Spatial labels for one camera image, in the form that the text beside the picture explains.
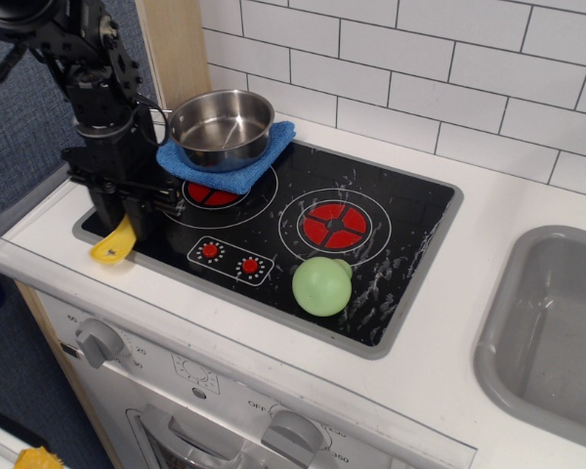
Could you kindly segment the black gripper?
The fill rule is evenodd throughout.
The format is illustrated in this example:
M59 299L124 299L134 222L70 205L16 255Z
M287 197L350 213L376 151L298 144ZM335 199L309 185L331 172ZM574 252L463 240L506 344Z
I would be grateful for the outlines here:
M161 128L148 111L136 111L124 125L77 126L84 145L62 151L71 180L88 189L103 225L113 231L127 214L137 241L182 205L180 182L156 161Z

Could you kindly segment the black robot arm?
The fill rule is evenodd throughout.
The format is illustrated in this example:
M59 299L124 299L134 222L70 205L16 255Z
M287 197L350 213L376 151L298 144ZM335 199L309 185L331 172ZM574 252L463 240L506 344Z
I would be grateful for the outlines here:
M64 149L71 181L85 186L109 230L123 219L147 239L179 211L180 182L156 161L168 139L155 134L158 106L142 96L139 64L101 1L0 1L3 82L25 52L50 71L70 103L81 147Z

